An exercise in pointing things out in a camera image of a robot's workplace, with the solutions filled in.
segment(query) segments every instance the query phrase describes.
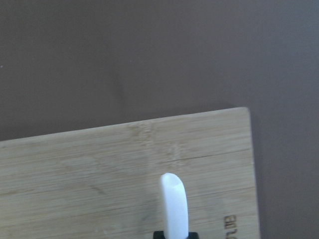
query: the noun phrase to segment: wood grain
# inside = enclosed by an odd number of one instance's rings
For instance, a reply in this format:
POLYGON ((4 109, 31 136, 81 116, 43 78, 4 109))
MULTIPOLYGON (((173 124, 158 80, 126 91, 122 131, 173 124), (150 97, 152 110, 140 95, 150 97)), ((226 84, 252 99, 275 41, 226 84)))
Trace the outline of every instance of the wood grain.
POLYGON ((158 179, 184 182, 190 230, 258 239, 249 112, 235 108, 0 142, 0 238, 152 239, 158 179))

